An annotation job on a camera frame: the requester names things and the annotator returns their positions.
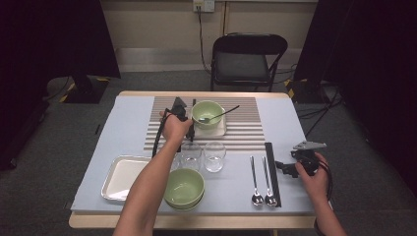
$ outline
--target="human arm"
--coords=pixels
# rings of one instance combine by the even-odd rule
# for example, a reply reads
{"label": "human arm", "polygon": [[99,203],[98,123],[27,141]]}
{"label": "human arm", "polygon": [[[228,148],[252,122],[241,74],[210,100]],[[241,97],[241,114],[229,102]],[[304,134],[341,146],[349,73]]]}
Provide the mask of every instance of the human arm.
{"label": "human arm", "polygon": [[132,185],[113,235],[152,235],[172,160],[192,124],[191,120],[181,122],[174,115],[166,119],[162,132],[165,145]]}
{"label": "human arm", "polygon": [[[316,157],[327,164],[321,154],[316,153]],[[327,236],[347,235],[328,203],[328,174],[324,168],[320,166],[314,176],[309,176],[301,163],[297,162],[295,167],[313,203],[319,229]]]}

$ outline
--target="table edge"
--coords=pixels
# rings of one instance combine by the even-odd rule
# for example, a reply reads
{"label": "table edge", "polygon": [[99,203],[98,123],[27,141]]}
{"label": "table edge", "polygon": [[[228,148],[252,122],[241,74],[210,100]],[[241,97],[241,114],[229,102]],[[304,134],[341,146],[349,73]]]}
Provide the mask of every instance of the table edge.
{"label": "table edge", "polygon": [[208,96],[208,97],[273,97],[289,98],[284,92],[234,92],[234,91],[148,91],[124,90],[120,96]]}
{"label": "table edge", "polygon": [[[114,228],[119,214],[72,212],[72,228]],[[158,215],[155,229],[305,229],[316,217],[305,215]]]}

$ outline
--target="bowl rim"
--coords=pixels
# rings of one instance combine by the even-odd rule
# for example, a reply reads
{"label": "bowl rim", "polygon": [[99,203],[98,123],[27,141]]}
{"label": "bowl rim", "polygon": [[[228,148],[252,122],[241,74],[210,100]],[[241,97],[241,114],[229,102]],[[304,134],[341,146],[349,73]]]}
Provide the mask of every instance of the bowl rim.
{"label": "bowl rim", "polygon": [[190,110],[190,113],[191,113],[191,118],[192,118],[192,120],[195,122],[195,123],[197,123],[197,124],[199,124],[199,125],[202,125],[202,126],[213,126],[213,125],[216,125],[216,124],[218,124],[218,123],[220,123],[220,121],[221,121],[221,119],[222,119],[222,117],[220,116],[220,117],[218,117],[218,120],[215,122],[215,123],[203,123],[203,122],[200,122],[198,119],[196,119],[195,117],[194,117],[194,107],[195,106],[197,106],[198,104],[201,104],[201,103],[204,103],[204,102],[210,102],[210,103],[214,103],[214,104],[216,104],[218,107],[220,107],[220,110],[221,110],[221,112],[224,112],[224,108],[218,103],[218,102],[216,102],[216,101],[212,101],[212,100],[202,100],[202,101],[199,101],[199,102],[197,102],[195,105],[193,105],[192,107],[191,107],[191,110]]}
{"label": "bowl rim", "polygon": [[165,198],[165,196],[166,196],[166,189],[165,189],[165,193],[163,194],[163,198],[167,201],[167,203],[168,203],[171,207],[175,207],[175,206],[183,207],[183,206],[189,205],[189,204],[191,204],[191,203],[193,203],[193,202],[195,202],[195,201],[197,201],[197,202],[196,202],[196,204],[197,204],[197,203],[201,200],[201,198],[202,198],[202,196],[203,196],[203,194],[204,194],[204,192],[205,192],[205,189],[206,189],[206,182],[205,182],[205,178],[203,177],[203,175],[202,175],[199,171],[194,170],[194,169],[189,169],[189,168],[181,168],[181,169],[176,169],[176,170],[173,170],[173,171],[171,171],[171,172],[169,173],[169,175],[171,175],[171,173],[173,173],[173,172],[179,172],[179,171],[187,171],[187,172],[189,172],[189,173],[194,173],[194,174],[196,174],[196,173],[197,173],[197,176],[199,176],[199,179],[201,179],[201,180],[202,180],[202,182],[203,182],[203,188],[202,188],[202,190],[199,192],[199,194],[197,195],[197,197],[196,197],[196,198],[194,198],[194,199],[192,199],[191,201],[186,202],[186,203],[184,203],[184,204],[173,203],[173,202],[171,202],[169,199]]}

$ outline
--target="white tray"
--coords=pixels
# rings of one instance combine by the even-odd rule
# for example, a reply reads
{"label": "white tray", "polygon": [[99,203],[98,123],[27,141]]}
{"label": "white tray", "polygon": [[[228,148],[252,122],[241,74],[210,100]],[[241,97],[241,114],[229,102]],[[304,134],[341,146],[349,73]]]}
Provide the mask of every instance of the white tray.
{"label": "white tray", "polygon": [[113,160],[101,195],[108,200],[126,201],[129,190],[150,157],[121,155]]}

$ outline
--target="black backdrop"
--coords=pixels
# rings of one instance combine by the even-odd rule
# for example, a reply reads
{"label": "black backdrop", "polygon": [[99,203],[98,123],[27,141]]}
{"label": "black backdrop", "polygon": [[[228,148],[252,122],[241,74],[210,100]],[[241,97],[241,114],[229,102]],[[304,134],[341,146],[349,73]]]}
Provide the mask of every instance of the black backdrop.
{"label": "black backdrop", "polygon": [[120,73],[99,0],[1,0],[0,35],[0,165],[7,165],[47,107],[51,79]]}
{"label": "black backdrop", "polygon": [[340,83],[370,144],[417,196],[415,6],[406,0],[320,0],[297,71]]}

